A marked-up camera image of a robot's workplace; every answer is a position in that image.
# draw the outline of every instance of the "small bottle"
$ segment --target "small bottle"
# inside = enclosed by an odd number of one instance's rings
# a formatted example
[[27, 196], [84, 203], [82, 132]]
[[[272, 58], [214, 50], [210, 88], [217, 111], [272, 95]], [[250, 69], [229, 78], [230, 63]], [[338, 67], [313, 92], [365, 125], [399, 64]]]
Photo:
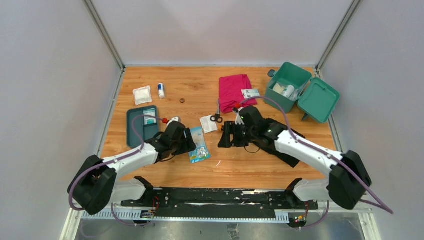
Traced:
[[158, 90], [158, 93], [159, 93], [159, 98], [164, 99], [165, 98], [165, 86], [164, 86], [164, 84], [159, 83], [157, 85], [157, 90]]
[[285, 98], [290, 98], [290, 96], [295, 92], [295, 87], [292, 85], [288, 85], [286, 89], [282, 92], [282, 96]]

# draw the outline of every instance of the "black scissors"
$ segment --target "black scissors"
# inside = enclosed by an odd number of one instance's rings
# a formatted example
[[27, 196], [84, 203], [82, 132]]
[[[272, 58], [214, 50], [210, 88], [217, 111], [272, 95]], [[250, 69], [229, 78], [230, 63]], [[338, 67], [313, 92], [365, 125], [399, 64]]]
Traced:
[[210, 116], [210, 120], [212, 122], [217, 122], [217, 123], [222, 123], [223, 122], [223, 118], [221, 117], [220, 113], [221, 113], [221, 108], [220, 108], [220, 100], [218, 99], [216, 101], [216, 104], [218, 104], [218, 109], [216, 110], [216, 113], [214, 116]]

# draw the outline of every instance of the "open lid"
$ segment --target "open lid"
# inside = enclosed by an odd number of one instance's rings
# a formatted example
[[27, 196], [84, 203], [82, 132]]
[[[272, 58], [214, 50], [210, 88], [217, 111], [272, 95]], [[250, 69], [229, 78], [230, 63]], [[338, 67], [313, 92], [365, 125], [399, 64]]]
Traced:
[[318, 77], [314, 77], [305, 92], [299, 97], [297, 105], [315, 121], [325, 123], [339, 98], [338, 91]]

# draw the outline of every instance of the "medication package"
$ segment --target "medication package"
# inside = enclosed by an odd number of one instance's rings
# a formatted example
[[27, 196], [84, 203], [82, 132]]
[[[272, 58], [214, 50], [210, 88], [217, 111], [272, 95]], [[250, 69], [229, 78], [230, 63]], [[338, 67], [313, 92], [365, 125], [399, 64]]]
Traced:
[[188, 153], [192, 164], [206, 160], [211, 157], [211, 154], [206, 147], [205, 137], [201, 126], [190, 128], [193, 142], [196, 144], [196, 150]]

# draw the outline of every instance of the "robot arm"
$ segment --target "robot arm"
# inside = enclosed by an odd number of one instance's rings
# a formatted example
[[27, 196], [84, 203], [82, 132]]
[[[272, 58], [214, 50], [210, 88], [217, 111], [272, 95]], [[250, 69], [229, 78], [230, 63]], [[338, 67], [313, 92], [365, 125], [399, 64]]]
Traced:
[[129, 181], [119, 179], [136, 169], [159, 163], [170, 155], [184, 154], [195, 149], [190, 129], [178, 121], [171, 121], [160, 138], [153, 137], [146, 140], [141, 150], [137, 147], [104, 159], [96, 155], [88, 157], [67, 191], [70, 193], [77, 177], [87, 169], [101, 163], [112, 162], [93, 169], [78, 181], [72, 194], [73, 199], [90, 215], [100, 212], [111, 203], [125, 200], [149, 203], [152, 199], [153, 186], [148, 181], [142, 177]]
[[295, 131], [293, 136], [287, 126], [269, 118], [264, 119], [254, 106], [241, 109], [235, 122], [243, 126], [240, 135], [244, 136], [246, 142], [254, 143], [270, 154], [283, 154], [301, 160], [326, 176], [326, 179], [319, 180], [298, 178], [288, 187], [302, 202], [333, 200], [340, 207], [352, 210], [362, 198], [365, 188], [332, 157], [346, 164], [368, 187], [372, 184], [360, 156], [354, 151], [342, 153], [324, 148]]
[[[233, 134], [231, 142], [230, 135], [226, 134], [228, 131]], [[267, 153], [276, 155], [293, 168], [301, 160], [320, 171], [326, 176], [326, 179], [296, 179], [286, 189], [286, 192], [293, 193], [292, 201], [300, 203], [309, 200], [331, 199], [342, 208], [353, 209], [366, 190], [331, 156], [346, 164], [367, 186], [370, 186], [371, 179], [360, 156], [353, 151], [345, 154], [323, 148], [306, 140], [300, 133], [293, 132], [295, 137], [290, 134], [284, 124], [270, 118], [264, 119], [257, 108], [248, 106], [238, 112], [235, 122], [225, 122], [224, 134], [218, 147], [244, 147], [249, 143], [254, 143]], [[314, 146], [328, 154], [323, 154], [296, 141], [300, 139], [307, 145]], [[75, 185], [72, 197], [90, 215], [100, 212], [110, 203], [125, 200], [135, 200], [144, 206], [149, 206], [152, 200], [153, 186], [148, 181], [142, 177], [136, 177], [129, 181], [119, 181], [119, 179], [136, 169], [161, 162], [170, 155], [175, 156], [195, 149], [196, 145], [190, 129], [178, 121], [172, 121], [160, 138], [155, 136], [146, 140], [141, 150], [135, 148], [104, 159], [96, 155], [87, 158], [69, 185], [68, 193], [70, 193], [71, 186]], [[94, 168], [74, 184], [77, 177], [84, 171], [106, 162], [111, 163]]]

